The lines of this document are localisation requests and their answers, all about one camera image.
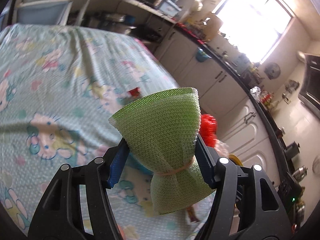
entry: red sponge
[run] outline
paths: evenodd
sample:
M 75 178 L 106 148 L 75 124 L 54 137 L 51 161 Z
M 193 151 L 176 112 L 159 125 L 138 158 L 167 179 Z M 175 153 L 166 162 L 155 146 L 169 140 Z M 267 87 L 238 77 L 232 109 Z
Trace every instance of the red sponge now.
M 209 147 L 214 147 L 216 144 L 216 131 L 217 131 L 217 122 L 216 119 L 209 114 L 201 115 L 201 124 L 199 134 L 203 139 L 205 145 Z

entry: kitchen cabinet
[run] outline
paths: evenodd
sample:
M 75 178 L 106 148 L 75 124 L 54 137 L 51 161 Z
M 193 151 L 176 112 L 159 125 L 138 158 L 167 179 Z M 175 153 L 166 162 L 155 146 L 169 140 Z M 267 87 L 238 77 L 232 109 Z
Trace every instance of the kitchen cabinet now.
M 181 87 L 196 88 L 199 98 L 201 98 L 225 75 L 225 71 L 215 60 L 209 58 L 205 62 L 198 62 L 193 57 L 183 72 L 178 75 L 176 81 Z
M 251 100 L 246 97 L 220 121 L 217 137 L 244 166 L 259 164 L 275 187 L 280 184 L 278 168 L 268 133 Z
M 200 98 L 200 106 L 217 121 L 233 109 L 246 93 L 228 74 L 222 73 L 218 81 Z
M 198 46 L 178 31 L 172 30 L 155 52 L 155 57 L 172 75 L 178 76 L 196 54 Z

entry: green mesh sponge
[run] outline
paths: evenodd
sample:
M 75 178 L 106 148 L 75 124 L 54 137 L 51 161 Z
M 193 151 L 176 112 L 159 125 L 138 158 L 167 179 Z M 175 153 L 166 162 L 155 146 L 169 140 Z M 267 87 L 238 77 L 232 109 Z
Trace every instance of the green mesh sponge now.
M 109 122 L 139 162 L 154 171 L 151 198 L 156 214 L 186 208 L 213 192 L 194 157 L 200 128 L 196 89 L 165 90 L 138 99 Z

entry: yellow object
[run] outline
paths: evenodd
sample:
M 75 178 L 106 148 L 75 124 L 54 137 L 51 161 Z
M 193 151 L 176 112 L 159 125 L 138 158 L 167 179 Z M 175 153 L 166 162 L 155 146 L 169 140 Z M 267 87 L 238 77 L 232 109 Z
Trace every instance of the yellow object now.
M 233 154 L 229 154 L 229 160 L 231 160 L 235 165 L 238 165 L 238 166 L 243 166 L 242 165 L 242 162 L 238 159 L 237 156 L 233 155 Z

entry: window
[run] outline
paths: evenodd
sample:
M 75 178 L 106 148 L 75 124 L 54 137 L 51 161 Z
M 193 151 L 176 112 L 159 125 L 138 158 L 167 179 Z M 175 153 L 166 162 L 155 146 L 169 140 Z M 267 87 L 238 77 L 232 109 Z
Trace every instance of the window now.
M 267 55 L 292 18 L 277 0 L 226 0 L 216 15 L 220 32 L 252 62 Z

